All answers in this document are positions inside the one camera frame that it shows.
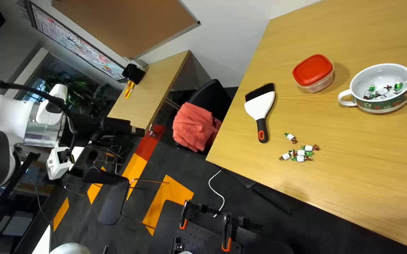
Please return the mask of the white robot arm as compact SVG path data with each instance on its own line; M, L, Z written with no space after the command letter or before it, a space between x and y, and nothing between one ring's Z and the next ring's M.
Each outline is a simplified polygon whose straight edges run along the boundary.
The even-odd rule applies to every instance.
M17 144L23 144L31 124L41 129L58 126L64 119L74 126L71 110L65 100L68 88L57 83L50 92L41 92L26 85L0 82L0 89L20 89L43 98L38 107L33 102L23 102L0 95L0 188L7 184L21 167L14 151Z

